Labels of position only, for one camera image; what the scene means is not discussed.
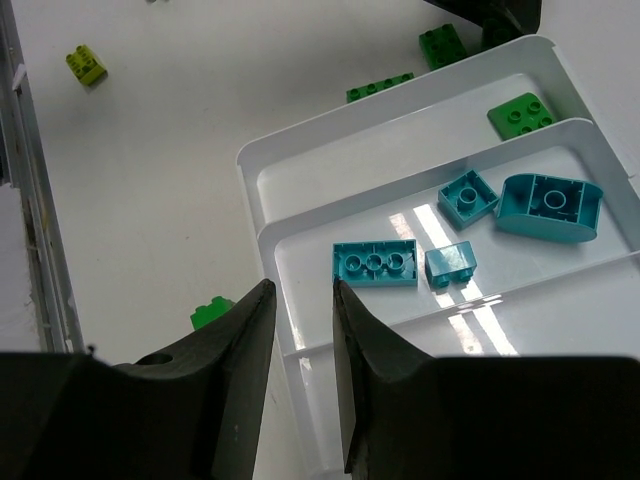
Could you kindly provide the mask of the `green 2x4 lego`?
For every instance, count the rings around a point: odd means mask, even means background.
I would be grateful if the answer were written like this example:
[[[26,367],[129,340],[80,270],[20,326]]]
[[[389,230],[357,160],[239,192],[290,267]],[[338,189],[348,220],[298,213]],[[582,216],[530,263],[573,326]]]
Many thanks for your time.
[[[352,103],[369,97],[386,89],[395,87],[414,78],[413,72],[404,73],[395,77],[389,77],[381,81],[369,83],[364,86],[351,88],[346,91],[346,102]]]

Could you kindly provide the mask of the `green square lego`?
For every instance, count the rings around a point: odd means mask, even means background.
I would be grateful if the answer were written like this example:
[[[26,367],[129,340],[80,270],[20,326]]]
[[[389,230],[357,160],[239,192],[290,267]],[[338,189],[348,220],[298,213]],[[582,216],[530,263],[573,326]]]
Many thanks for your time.
[[[468,56],[466,48],[451,23],[422,33],[419,36],[419,46],[432,71],[456,63]]]

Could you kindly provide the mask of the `teal curved large lego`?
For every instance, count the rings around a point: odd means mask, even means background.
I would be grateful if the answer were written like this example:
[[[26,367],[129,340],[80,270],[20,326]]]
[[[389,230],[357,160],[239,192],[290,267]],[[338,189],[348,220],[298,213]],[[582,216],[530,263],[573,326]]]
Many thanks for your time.
[[[545,241],[589,242],[597,237],[602,200],[603,190],[587,181],[517,174],[504,181],[496,225]]]

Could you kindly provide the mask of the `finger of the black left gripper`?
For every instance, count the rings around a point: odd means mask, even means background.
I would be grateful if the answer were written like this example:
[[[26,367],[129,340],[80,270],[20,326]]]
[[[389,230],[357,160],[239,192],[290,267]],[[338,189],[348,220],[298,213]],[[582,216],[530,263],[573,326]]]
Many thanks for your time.
[[[481,49],[488,50],[538,32],[541,0],[426,0],[482,29]]]

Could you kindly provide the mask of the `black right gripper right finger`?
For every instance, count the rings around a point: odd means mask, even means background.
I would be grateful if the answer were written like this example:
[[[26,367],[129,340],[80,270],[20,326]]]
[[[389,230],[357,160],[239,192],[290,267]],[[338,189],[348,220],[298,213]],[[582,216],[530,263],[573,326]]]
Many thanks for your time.
[[[635,479],[639,363],[434,357],[333,284],[344,471],[354,479]]]

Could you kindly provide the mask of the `green curved lego brick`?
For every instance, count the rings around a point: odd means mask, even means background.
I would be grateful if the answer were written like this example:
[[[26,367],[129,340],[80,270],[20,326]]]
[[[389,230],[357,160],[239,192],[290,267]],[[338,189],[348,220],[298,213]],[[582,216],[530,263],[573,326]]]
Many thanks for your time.
[[[556,122],[545,104],[531,92],[490,109],[487,118],[503,141],[526,135]]]

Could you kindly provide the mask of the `teal small lego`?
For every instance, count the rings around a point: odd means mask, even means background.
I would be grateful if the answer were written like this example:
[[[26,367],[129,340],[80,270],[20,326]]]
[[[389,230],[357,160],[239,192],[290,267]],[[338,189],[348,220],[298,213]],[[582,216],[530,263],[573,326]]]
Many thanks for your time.
[[[469,170],[438,190],[438,207],[456,230],[492,213],[499,196],[475,170]]]

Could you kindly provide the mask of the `teal 2x4 lego brick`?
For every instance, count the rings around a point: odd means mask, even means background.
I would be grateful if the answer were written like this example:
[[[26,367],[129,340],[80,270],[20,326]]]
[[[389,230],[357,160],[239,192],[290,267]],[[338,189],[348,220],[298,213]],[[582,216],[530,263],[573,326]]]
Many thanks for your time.
[[[415,287],[416,240],[334,243],[332,275],[352,288]]]

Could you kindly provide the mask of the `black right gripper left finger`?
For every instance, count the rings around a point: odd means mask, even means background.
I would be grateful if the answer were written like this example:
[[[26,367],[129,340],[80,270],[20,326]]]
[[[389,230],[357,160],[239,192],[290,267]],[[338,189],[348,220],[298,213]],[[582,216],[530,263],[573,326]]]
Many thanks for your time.
[[[132,364],[1,357],[5,479],[249,479],[274,342],[259,282],[212,323]]]

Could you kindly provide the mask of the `teal square lego brick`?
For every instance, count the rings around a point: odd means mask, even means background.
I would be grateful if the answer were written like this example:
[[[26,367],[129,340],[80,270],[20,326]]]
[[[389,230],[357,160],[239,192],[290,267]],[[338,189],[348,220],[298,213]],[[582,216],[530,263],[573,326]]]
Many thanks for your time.
[[[441,290],[451,283],[468,283],[477,268],[471,243],[463,241],[425,253],[425,271],[432,289]]]

